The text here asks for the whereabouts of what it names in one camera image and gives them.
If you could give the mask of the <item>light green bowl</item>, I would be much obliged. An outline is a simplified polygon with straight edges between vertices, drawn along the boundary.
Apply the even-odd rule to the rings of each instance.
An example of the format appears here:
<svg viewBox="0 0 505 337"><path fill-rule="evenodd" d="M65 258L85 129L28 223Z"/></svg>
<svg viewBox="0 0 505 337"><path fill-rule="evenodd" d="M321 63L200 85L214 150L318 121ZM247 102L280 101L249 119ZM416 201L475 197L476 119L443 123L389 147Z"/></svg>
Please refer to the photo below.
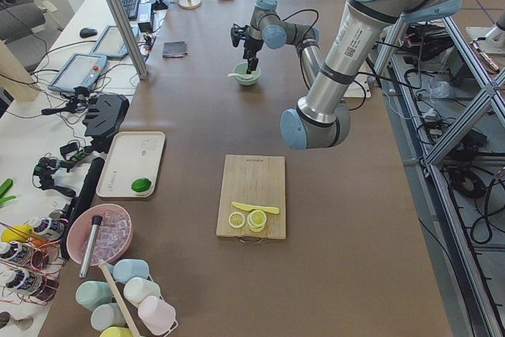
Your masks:
<svg viewBox="0 0 505 337"><path fill-rule="evenodd" d="M234 79L241 85L249 86L255 84L261 75L261 69L259 66L255 70L248 72L248 63L242 62L237 64L232 73L234 74Z"/></svg>

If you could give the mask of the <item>white ceramic spoon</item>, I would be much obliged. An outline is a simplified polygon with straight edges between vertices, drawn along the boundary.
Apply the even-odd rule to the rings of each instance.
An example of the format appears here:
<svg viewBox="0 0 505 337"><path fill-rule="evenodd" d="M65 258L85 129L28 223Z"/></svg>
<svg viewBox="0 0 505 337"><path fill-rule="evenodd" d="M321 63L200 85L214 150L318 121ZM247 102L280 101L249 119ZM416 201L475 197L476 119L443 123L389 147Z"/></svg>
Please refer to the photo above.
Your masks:
<svg viewBox="0 0 505 337"><path fill-rule="evenodd" d="M244 80L248 80L248 79L253 79L254 78L254 75L253 74L247 74L247 73L228 73L227 74L228 77L237 77L237 78L241 78L241 79L244 79Z"/></svg>

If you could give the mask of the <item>pink bowl with ice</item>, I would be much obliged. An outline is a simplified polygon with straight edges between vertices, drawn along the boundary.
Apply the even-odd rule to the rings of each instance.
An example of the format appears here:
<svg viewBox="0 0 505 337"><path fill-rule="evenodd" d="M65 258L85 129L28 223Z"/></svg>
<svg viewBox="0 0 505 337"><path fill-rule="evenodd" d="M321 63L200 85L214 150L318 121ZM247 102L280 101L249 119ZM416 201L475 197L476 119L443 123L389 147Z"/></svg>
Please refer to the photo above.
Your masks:
<svg viewBox="0 0 505 337"><path fill-rule="evenodd" d="M69 229L66 240L70 259L80 264L88 244L92 217L101 216L98 236L90 265L97 266L103 260L114 263L129 248L133 240L133 227L129 213L117 204L99 204L80 215Z"/></svg>

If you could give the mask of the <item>grey folded cloth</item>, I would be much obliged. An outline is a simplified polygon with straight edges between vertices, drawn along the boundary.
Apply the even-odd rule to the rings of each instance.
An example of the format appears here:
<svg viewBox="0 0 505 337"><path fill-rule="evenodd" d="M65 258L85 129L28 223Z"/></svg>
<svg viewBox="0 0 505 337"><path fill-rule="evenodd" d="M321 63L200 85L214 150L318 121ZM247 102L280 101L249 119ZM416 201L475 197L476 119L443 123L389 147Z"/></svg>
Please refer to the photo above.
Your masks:
<svg viewBox="0 0 505 337"><path fill-rule="evenodd" d="M163 44L163 58L183 58L188 54L185 41L165 42Z"/></svg>

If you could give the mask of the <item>far teach pendant tablet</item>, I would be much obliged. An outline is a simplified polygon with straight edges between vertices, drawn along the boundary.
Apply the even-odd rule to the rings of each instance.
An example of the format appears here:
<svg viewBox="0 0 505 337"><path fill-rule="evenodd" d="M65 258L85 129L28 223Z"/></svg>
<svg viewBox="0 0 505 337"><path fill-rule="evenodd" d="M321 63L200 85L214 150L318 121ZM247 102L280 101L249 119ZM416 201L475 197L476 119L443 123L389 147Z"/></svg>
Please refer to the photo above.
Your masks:
<svg viewBox="0 0 505 337"><path fill-rule="evenodd" d="M122 35L115 25L105 27L90 52L105 55L110 60L121 60L128 54Z"/></svg>

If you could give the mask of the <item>teach pendant tablet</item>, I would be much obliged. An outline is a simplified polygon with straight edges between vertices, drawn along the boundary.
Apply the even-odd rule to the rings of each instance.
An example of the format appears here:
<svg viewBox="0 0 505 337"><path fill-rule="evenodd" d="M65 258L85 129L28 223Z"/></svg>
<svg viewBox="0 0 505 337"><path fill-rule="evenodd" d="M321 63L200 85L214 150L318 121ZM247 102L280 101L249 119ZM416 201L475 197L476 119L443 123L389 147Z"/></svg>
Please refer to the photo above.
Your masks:
<svg viewBox="0 0 505 337"><path fill-rule="evenodd" d="M128 54L122 35L115 25L105 27L90 52L105 55L110 60L121 60Z"/></svg>
<svg viewBox="0 0 505 337"><path fill-rule="evenodd" d="M73 54L48 85L51 91L74 93L75 88L95 88L99 75L107 66L104 54Z"/></svg>

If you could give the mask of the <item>lemon slice stack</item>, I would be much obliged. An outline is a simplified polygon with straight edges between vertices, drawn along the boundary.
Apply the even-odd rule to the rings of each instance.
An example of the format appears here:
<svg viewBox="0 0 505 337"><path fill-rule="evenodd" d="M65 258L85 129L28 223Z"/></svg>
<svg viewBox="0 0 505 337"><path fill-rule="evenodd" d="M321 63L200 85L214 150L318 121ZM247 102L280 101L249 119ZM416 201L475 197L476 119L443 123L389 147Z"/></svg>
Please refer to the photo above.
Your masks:
<svg viewBox="0 0 505 337"><path fill-rule="evenodd" d="M266 226L267 216L262 210L253 210L247 216L248 228L255 233L260 233Z"/></svg>

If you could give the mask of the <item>green lime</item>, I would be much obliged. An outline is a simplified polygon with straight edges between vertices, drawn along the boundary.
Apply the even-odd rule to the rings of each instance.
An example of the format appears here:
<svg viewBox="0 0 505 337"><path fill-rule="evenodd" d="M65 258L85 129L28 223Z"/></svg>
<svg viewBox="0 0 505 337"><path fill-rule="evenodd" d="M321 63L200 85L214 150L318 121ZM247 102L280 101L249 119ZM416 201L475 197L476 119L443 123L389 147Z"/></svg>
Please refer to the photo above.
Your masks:
<svg viewBox="0 0 505 337"><path fill-rule="evenodd" d="M145 193L152 186L152 181L149 178L142 177L135 179L130 186L130 189L135 193Z"/></svg>

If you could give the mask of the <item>near teach pendant tablet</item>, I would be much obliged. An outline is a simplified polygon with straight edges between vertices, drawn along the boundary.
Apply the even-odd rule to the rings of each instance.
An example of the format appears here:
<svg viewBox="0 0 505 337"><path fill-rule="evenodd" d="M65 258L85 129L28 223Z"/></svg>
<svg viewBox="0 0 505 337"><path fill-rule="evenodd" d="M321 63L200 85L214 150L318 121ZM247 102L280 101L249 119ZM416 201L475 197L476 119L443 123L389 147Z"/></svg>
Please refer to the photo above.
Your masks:
<svg viewBox="0 0 505 337"><path fill-rule="evenodd" d="M95 88L99 75L107 66L104 54L73 54L48 85L51 91L74 93L75 88Z"/></svg>

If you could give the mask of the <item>metal cylinder muddler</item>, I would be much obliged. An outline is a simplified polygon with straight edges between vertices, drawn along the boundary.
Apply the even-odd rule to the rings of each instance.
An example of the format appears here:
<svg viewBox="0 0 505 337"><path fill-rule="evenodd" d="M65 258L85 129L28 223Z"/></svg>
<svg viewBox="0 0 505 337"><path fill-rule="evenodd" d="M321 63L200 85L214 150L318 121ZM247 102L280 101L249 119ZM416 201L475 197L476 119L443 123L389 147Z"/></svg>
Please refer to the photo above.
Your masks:
<svg viewBox="0 0 505 337"><path fill-rule="evenodd" d="M92 254L95 248L96 239L98 237L99 228L101 226L102 221L103 217L101 215L94 215L92 217L91 230L88 236L88 243L84 251L83 259L81 261L80 270L78 274L80 279L85 279L88 276L88 270L92 262Z"/></svg>

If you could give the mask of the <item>mint green cup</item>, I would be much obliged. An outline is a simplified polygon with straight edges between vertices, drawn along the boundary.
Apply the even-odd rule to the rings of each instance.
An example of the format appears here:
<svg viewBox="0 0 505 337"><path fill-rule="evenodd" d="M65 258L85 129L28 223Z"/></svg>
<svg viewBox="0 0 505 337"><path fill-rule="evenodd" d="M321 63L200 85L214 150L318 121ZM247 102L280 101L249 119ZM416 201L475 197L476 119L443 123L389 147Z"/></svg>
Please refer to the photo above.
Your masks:
<svg viewBox="0 0 505 337"><path fill-rule="evenodd" d="M86 281L77 288L75 298L79 305L93 312L100 305L111 303L113 294L106 282Z"/></svg>

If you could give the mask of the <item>pale teal cup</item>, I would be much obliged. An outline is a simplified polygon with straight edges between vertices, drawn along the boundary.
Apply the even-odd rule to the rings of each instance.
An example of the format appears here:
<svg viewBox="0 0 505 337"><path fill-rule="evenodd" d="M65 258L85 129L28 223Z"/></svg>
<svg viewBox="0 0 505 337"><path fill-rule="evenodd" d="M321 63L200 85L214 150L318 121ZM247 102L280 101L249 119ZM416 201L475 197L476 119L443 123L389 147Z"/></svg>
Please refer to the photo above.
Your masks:
<svg viewBox="0 0 505 337"><path fill-rule="evenodd" d="M124 327L126 321L117 303L98 306L91 315L91 326L96 331L104 331L109 327Z"/></svg>

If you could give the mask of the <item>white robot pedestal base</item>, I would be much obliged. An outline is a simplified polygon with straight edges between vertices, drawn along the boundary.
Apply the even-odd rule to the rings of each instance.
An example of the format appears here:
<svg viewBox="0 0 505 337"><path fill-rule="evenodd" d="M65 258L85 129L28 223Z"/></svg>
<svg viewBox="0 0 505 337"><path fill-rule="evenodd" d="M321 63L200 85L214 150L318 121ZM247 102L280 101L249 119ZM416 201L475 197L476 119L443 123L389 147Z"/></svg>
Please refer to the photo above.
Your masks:
<svg viewBox="0 0 505 337"><path fill-rule="evenodd" d="M358 74L355 77L355 80L352 84L347 88L344 98L351 99L363 99L363 96L366 95L366 98L371 97L370 85L368 83L368 74Z"/></svg>

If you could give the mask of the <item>black bracket plate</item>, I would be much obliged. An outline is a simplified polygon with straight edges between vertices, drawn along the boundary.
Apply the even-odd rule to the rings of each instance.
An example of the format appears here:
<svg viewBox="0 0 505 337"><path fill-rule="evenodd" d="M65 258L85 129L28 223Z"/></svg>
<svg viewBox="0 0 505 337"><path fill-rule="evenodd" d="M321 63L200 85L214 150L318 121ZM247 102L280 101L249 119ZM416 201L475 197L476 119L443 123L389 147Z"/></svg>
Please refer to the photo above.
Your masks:
<svg viewBox="0 0 505 337"><path fill-rule="evenodd" d="M96 143L110 145L128 109L129 100L124 95L101 94L90 99L82 121L86 126L84 135Z"/></svg>

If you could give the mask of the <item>aluminium frame post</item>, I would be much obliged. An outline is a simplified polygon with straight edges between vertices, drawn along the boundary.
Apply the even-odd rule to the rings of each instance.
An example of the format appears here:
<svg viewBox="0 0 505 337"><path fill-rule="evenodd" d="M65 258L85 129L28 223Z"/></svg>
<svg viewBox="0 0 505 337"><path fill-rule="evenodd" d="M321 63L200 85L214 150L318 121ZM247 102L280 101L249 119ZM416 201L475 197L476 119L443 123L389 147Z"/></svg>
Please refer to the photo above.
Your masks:
<svg viewBox="0 0 505 337"><path fill-rule="evenodd" d="M122 7L121 0L106 0L106 2L118 27L120 35L127 48L129 57L133 63L139 79L146 79L148 77L148 68L145 64L144 57L137 45L137 40L134 37L128 17L126 16L125 11Z"/></svg>

